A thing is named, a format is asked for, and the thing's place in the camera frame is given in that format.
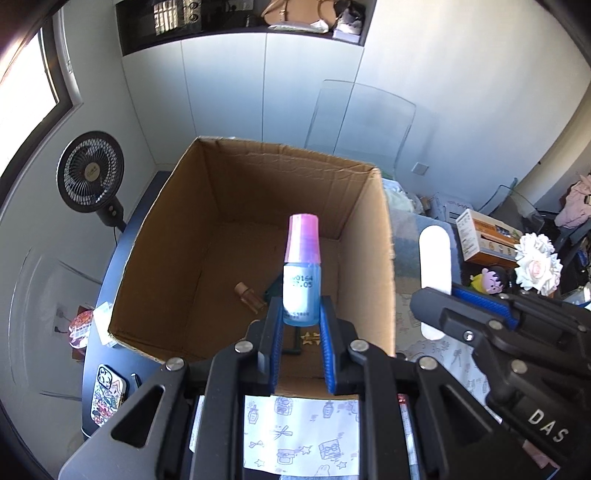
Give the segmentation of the large cardboard box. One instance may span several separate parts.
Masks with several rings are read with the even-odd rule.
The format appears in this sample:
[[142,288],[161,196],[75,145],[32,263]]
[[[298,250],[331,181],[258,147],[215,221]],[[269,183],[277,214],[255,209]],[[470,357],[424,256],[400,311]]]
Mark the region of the large cardboard box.
[[144,218],[109,334],[164,362],[208,360],[259,321],[235,294],[283,271],[290,217],[318,218],[322,293],[335,315],[396,349],[393,240],[380,171],[286,145],[200,137]]

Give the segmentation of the pink clothing pile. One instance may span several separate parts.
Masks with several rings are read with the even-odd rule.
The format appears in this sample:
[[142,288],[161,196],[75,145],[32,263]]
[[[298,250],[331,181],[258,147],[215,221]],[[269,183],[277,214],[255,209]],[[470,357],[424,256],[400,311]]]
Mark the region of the pink clothing pile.
[[579,181],[573,184],[566,197],[562,210],[554,222],[559,228],[576,229],[590,219],[590,176],[580,175]]

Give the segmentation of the white printed placemat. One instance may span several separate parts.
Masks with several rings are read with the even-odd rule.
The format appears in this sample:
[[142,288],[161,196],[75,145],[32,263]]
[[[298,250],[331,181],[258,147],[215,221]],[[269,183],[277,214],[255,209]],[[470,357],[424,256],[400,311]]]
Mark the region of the white printed placemat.
[[[415,319],[408,295],[397,298],[396,352],[435,358],[480,402],[489,384],[467,345]],[[246,398],[243,466],[281,479],[359,477],[359,402],[280,396]]]

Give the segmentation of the teal plastic handle frame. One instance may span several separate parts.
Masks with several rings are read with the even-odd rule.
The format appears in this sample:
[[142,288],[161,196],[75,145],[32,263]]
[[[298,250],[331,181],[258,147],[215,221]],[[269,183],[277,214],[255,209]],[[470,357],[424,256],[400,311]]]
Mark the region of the teal plastic handle frame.
[[301,355],[301,328],[286,325],[283,328],[283,355]]

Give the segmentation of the yellow star hair clip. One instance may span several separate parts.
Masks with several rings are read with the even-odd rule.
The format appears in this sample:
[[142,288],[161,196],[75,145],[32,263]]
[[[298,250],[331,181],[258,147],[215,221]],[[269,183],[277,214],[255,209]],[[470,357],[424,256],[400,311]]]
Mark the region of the yellow star hair clip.
[[315,345],[318,346],[322,343],[321,335],[318,332],[305,331],[301,334],[301,345]]

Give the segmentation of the glass bottle pink cap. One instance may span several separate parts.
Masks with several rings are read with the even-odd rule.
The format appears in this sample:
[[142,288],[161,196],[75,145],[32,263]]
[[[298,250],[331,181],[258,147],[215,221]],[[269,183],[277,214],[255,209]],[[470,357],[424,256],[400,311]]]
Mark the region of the glass bottle pink cap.
[[245,285],[243,282],[238,282],[235,285],[235,294],[238,295],[240,302],[255,314],[266,309],[266,302],[264,302],[264,300],[260,298],[252,288]]

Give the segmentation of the clear acrylic chair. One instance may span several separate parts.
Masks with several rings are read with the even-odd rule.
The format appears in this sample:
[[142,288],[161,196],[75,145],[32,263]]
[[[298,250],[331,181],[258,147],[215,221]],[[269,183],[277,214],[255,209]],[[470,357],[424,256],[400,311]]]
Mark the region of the clear acrylic chair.
[[383,89],[325,80],[304,148],[370,163],[393,176],[416,110],[414,103]]

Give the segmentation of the tan handbag on shelf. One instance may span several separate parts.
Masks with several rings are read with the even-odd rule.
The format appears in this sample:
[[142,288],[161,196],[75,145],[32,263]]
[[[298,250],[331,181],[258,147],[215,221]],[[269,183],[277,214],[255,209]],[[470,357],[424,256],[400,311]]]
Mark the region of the tan handbag on shelf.
[[325,0],[273,0],[260,16],[269,25],[283,22],[311,25],[322,20],[332,27],[337,22],[335,2]]

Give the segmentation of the white rose bouquet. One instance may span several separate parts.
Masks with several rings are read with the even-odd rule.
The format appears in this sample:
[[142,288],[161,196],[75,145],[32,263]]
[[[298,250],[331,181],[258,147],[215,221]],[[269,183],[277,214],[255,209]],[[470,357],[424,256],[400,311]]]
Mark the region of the white rose bouquet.
[[524,234],[515,245],[517,284],[549,297],[559,287],[563,265],[550,239],[535,233]]

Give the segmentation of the green plastic tray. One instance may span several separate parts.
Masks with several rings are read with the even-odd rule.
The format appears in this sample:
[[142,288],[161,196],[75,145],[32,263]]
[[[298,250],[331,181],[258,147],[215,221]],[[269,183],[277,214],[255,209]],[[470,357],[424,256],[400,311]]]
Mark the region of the green plastic tray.
[[280,274],[273,280],[270,287],[264,291],[263,300],[266,304],[270,304],[270,301],[273,300],[274,297],[281,296],[283,296],[283,275]]

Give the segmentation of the blue spray bottle pink cap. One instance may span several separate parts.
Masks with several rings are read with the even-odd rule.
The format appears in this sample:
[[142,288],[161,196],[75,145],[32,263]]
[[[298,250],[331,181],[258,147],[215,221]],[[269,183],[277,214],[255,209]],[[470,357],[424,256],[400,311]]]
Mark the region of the blue spray bottle pink cap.
[[317,325],[321,315],[321,291],[318,217],[291,215],[283,264],[283,322],[294,327]]

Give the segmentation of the cartoon boy figurine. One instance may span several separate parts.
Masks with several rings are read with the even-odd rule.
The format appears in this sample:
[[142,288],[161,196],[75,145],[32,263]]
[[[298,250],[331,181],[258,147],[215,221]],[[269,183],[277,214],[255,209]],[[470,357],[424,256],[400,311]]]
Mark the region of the cartoon boy figurine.
[[507,272],[498,266],[483,268],[480,274],[471,277],[471,287],[488,295],[503,293],[507,289],[508,282]]

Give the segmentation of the orange white carton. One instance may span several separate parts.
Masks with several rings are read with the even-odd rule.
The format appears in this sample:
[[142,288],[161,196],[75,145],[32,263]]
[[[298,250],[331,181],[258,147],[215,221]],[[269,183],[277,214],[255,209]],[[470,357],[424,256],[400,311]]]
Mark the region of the orange white carton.
[[466,209],[457,219],[463,259],[482,266],[517,266],[515,246],[523,233],[510,225]]

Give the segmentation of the phone with cartoon case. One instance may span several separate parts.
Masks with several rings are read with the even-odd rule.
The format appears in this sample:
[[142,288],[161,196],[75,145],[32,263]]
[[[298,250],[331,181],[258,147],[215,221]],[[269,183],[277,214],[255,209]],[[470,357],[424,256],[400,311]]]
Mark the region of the phone with cartoon case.
[[119,409],[127,395],[127,381],[108,366],[100,364],[93,385],[90,418],[104,425]]

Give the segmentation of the white nail file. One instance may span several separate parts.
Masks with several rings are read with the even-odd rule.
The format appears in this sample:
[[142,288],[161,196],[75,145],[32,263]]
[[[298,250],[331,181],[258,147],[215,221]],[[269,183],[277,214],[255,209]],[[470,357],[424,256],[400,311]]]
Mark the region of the white nail file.
[[452,293],[452,251],[448,232],[430,225],[419,237],[421,287]]

